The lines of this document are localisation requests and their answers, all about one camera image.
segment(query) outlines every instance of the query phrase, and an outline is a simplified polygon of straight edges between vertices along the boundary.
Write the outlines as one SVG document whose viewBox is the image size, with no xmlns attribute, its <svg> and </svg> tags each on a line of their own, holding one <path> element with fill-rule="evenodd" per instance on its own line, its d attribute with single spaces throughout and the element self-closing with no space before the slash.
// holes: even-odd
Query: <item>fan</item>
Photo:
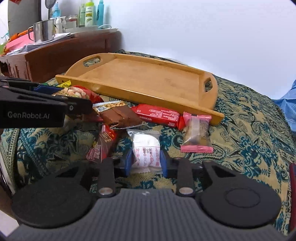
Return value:
<svg viewBox="0 0 296 241">
<path fill-rule="evenodd" d="M 57 0 L 45 0 L 45 7 L 48 8 L 48 19 L 50 18 L 52 7 L 55 5 L 56 1 Z"/>
</svg>

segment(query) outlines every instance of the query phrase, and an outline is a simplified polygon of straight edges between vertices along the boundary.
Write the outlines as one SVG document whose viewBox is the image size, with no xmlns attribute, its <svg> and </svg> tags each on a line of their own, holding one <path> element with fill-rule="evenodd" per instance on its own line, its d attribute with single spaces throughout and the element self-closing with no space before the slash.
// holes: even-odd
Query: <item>patterned blanket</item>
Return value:
<svg viewBox="0 0 296 241">
<path fill-rule="evenodd" d="M 149 58 L 141 53 L 125 52 Z M 89 66 L 99 60 L 85 63 Z M 161 145 L 171 157 L 184 156 L 191 162 L 213 160 L 249 178 L 273 188 L 282 200 L 282 208 L 274 226 L 288 233 L 291 215 L 289 164 L 295 162 L 296 144 L 279 108 L 266 96 L 254 90 L 215 76 L 218 100 L 215 110 L 225 114 L 218 126 L 210 126 L 213 154 L 181 153 L 183 132 L 166 126 L 148 124 L 158 130 Z M 70 122 L 66 128 L 5 129 L 0 151 L 5 167 L 16 189 L 33 183 L 73 161 L 85 160 L 86 153 L 98 136 L 100 125 Z M 121 156 L 132 142 L 124 135 L 114 155 Z M 117 185 L 125 188 L 172 188 L 176 181 L 152 173 L 132 174 L 118 178 Z M 198 180 L 197 191 L 201 191 Z"/>
</svg>

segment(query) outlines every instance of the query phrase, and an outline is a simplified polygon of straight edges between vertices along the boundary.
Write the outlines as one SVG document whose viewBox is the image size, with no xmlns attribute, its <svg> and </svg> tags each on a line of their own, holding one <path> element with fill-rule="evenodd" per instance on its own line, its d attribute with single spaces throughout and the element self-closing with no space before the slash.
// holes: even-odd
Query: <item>gray ribbed surface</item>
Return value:
<svg viewBox="0 0 296 241">
<path fill-rule="evenodd" d="M 192 198 L 169 189 L 122 189 L 109 199 L 99 199 L 84 218 L 58 229 L 21 225 L 8 240 L 30 241 L 280 241 L 271 225 L 239 230 L 209 219 Z"/>
</svg>

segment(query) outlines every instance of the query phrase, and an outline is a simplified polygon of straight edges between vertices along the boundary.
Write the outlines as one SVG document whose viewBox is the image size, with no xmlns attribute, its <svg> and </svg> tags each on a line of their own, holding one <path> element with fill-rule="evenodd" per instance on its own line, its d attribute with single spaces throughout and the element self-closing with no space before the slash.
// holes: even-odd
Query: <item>brown wooden cabinet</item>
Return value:
<svg viewBox="0 0 296 241">
<path fill-rule="evenodd" d="M 43 83 L 86 56 L 116 52 L 120 47 L 120 32 L 84 32 L 25 54 L 0 57 L 0 69 L 5 76 Z"/>
</svg>

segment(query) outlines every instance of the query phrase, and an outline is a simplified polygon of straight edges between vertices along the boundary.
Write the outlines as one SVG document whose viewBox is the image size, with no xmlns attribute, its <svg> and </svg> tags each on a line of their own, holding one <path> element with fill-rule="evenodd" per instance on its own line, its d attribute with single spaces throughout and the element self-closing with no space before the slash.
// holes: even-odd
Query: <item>mug handle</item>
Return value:
<svg viewBox="0 0 296 241">
<path fill-rule="evenodd" d="M 28 38 L 29 38 L 29 40 L 32 40 L 32 39 L 30 38 L 30 29 L 33 29 L 33 26 L 31 26 L 31 27 L 28 28 Z"/>
</svg>

